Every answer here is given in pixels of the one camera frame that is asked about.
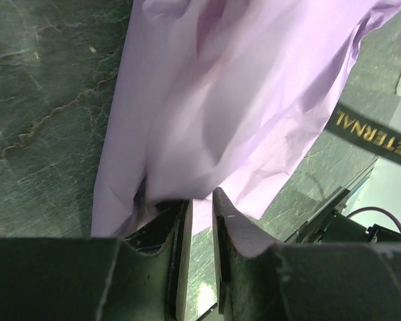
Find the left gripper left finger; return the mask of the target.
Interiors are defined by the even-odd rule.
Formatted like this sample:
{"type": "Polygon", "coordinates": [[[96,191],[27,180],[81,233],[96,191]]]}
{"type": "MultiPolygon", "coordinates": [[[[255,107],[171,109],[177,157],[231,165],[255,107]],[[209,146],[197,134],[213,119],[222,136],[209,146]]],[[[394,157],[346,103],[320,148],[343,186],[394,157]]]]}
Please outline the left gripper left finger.
{"type": "Polygon", "coordinates": [[[0,320],[183,320],[190,201],[126,239],[0,238],[0,320]]]}

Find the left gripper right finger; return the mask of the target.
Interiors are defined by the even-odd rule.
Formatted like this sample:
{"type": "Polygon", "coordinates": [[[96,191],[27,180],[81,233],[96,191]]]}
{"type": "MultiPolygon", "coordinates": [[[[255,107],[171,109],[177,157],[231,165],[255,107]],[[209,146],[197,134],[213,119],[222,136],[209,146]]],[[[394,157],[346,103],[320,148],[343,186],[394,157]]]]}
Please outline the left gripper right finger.
{"type": "Polygon", "coordinates": [[[225,320],[401,320],[401,242],[287,243],[213,193],[225,320]]]}

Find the black ribbon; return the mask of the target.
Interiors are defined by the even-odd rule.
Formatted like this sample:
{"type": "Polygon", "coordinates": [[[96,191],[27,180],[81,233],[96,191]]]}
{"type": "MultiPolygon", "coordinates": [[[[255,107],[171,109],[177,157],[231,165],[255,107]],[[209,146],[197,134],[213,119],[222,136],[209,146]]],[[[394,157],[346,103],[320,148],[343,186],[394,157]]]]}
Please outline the black ribbon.
{"type": "Polygon", "coordinates": [[[401,132],[338,104],[325,130],[401,166],[401,132]]]}

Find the purple flower bouquet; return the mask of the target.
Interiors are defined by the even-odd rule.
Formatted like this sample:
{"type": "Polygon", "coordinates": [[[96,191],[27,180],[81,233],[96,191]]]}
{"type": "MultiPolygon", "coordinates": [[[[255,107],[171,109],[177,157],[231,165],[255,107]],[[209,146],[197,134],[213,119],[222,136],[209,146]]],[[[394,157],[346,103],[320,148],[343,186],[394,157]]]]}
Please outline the purple flower bouquet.
{"type": "Polygon", "coordinates": [[[134,202],[212,191],[260,218],[328,122],[367,34],[401,1],[135,1],[94,187],[91,234],[142,224],[134,202]]]}

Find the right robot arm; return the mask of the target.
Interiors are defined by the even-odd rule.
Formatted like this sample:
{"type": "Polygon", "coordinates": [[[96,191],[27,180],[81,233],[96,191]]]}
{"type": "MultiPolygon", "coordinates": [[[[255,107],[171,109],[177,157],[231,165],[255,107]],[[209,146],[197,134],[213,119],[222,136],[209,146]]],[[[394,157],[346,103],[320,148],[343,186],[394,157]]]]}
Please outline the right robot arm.
{"type": "Polygon", "coordinates": [[[374,224],[364,227],[342,215],[350,190],[338,188],[305,223],[285,241],[287,243],[401,242],[401,232],[374,224]]]}

